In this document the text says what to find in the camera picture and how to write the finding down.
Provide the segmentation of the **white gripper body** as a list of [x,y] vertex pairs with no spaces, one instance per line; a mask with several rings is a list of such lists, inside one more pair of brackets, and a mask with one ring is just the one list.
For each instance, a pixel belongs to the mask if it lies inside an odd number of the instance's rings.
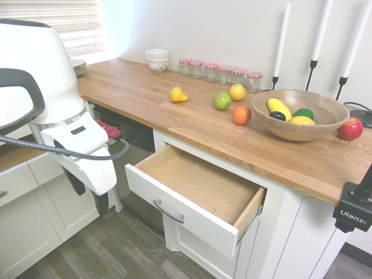
[[49,152],[67,172],[81,181],[97,195],[110,191],[117,183],[112,160],[72,159],[62,154]]

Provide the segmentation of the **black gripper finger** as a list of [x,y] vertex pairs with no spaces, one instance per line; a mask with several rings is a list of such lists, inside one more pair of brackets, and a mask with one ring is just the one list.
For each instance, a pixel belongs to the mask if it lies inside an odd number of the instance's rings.
[[107,214],[109,210],[109,197],[108,193],[104,193],[103,195],[98,195],[95,192],[92,193],[95,201],[95,206],[97,212],[100,216]]
[[76,176],[71,174],[66,168],[63,168],[63,171],[65,175],[67,176],[67,179],[69,180],[71,186],[73,187],[74,191],[81,196],[85,193],[85,185],[83,182],[81,182]]

